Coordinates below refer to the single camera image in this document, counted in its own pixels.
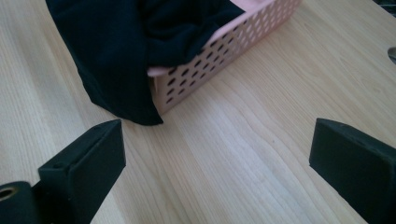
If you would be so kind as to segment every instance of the wooden table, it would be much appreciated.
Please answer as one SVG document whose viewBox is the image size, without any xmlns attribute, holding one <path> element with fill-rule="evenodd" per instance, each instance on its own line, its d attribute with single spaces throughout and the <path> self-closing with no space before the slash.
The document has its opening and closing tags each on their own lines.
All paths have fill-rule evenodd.
<svg viewBox="0 0 396 224">
<path fill-rule="evenodd" d="M 116 117 L 90 102 L 44 0 L 0 6 L 0 180 L 33 185 Z M 308 156 L 316 118 L 396 147 L 395 46 L 396 19 L 371 0 L 304 0 L 164 125 L 123 122 L 127 167 L 93 223 L 364 223 Z"/>
</svg>

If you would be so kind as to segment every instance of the basket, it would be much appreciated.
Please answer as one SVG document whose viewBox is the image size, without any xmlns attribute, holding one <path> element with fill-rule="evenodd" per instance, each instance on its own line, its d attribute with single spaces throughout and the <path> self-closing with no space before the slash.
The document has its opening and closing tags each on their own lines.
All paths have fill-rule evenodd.
<svg viewBox="0 0 396 224">
<path fill-rule="evenodd" d="M 302 0 L 232 0 L 246 12 L 218 29 L 191 62 L 150 67 L 153 102 L 165 113 L 286 21 Z"/>
</svg>

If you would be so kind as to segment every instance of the perforated basket side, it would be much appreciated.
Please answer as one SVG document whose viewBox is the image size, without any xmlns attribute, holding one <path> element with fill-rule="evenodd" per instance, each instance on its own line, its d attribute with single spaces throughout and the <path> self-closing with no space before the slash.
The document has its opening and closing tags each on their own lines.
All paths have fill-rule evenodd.
<svg viewBox="0 0 396 224">
<path fill-rule="evenodd" d="M 215 34 L 190 63 L 163 70 L 152 78 L 154 104 L 161 114 L 203 85 L 219 70 L 287 20 L 301 0 L 267 1 L 228 24 L 224 34 Z"/>
</svg>

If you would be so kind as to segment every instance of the metal ring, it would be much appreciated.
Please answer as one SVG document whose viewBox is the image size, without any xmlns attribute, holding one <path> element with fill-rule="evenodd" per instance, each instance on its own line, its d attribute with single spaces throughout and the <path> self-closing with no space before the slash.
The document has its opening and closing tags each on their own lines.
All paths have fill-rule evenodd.
<svg viewBox="0 0 396 224">
<path fill-rule="evenodd" d="M 7 188 L 0 189 L 0 202 L 11 198 L 17 192 L 18 192 L 18 188 L 16 188 L 16 187 L 7 187 Z"/>
</svg>

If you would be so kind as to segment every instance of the black fabric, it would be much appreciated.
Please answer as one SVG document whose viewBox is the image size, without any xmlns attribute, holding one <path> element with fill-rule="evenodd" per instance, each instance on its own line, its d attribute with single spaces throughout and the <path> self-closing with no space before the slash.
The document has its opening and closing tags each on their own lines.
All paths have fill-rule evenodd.
<svg viewBox="0 0 396 224">
<path fill-rule="evenodd" d="M 243 11 L 229 0 L 46 0 L 93 103 L 142 125 L 163 123 L 149 65 L 189 62 Z"/>
</svg>

